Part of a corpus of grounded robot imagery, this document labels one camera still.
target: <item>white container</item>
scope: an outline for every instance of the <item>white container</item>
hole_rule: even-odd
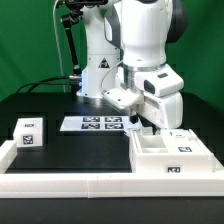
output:
[[[131,131],[130,163],[134,173],[211,173],[214,155],[192,130],[161,130],[145,136]]]
[[[43,145],[43,118],[20,118],[17,121],[13,138],[17,147]]]

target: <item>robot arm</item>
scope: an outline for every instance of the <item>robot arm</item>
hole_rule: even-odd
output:
[[[183,103],[178,91],[183,80],[166,64],[165,44],[177,41],[186,26],[181,0],[115,4],[106,15],[105,32],[107,40],[124,51],[123,67],[118,70],[116,88],[106,91],[104,98],[160,128],[179,127]]]

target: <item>black tabletop surface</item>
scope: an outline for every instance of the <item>black tabletop surface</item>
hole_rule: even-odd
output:
[[[183,94],[181,128],[193,129],[223,163],[224,117],[193,94]],[[18,118],[44,118],[44,144],[19,149],[7,173],[131,172],[123,131],[60,132],[64,116],[117,116],[108,105],[71,94],[14,94],[0,103],[0,144],[12,139]],[[0,223],[222,223],[217,197],[0,199]]]

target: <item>green wall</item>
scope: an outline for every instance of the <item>green wall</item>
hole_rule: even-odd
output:
[[[224,2],[184,0],[189,26],[176,44],[167,47],[168,63],[184,78],[185,92],[198,95],[224,115]],[[60,75],[52,9],[54,0],[0,0],[0,100],[21,85]],[[71,62],[60,15],[57,10],[64,70]],[[81,67],[85,48],[83,29],[74,29]],[[41,87],[39,91],[63,91]]]

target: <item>cable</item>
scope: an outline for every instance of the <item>cable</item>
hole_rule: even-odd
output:
[[[107,75],[113,70],[113,69],[115,69],[117,66],[119,66],[121,63],[123,62],[123,60],[122,61],[119,61],[116,65],[114,65],[104,76],[103,76],[103,78],[101,79],[101,82],[100,82],[100,86],[99,86],[99,88],[100,88],[100,92],[102,93],[102,94],[104,94],[105,92],[106,92],[106,90],[103,88],[103,81],[104,81],[104,79],[107,77]]]
[[[67,84],[67,83],[41,83],[41,82],[34,82],[34,83],[28,83],[28,84],[25,84],[23,86],[21,86],[17,91],[16,93],[19,93],[20,90],[22,90],[23,88],[27,87],[27,86],[32,86],[32,85],[36,85],[38,84],[39,85],[49,85],[49,86],[62,86],[62,85],[66,85],[66,86],[70,86],[71,84]]]
[[[27,92],[30,93],[32,92],[36,87],[38,87],[40,85],[40,83],[46,83],[46,82],[51,82],[51,81],[56,81],[56,80],[62,80],[62,79],[69,79],[68,76],[59,76],[59,77],[53,77],[53,78],[48,78],[48,79],[43,79],[39,82],[37,82],[36,84],[34,84],[32,87],[30,87]]]
[[[55,0],[54,7],[53,7],[53,21],[54,21],[54,33],[55,33],[55,39],[56,39],[56,45],[58,50],[58,57],[59,57],[59,65],[60,65],[60,72],[61,76],[64,76],[64,68],[63,68],[63,61],[62,61],[62,55],[61,55],[61,48],[58,38],[58,28],[57,28],[57,22],[56,22],[56,7],[60,0]]]

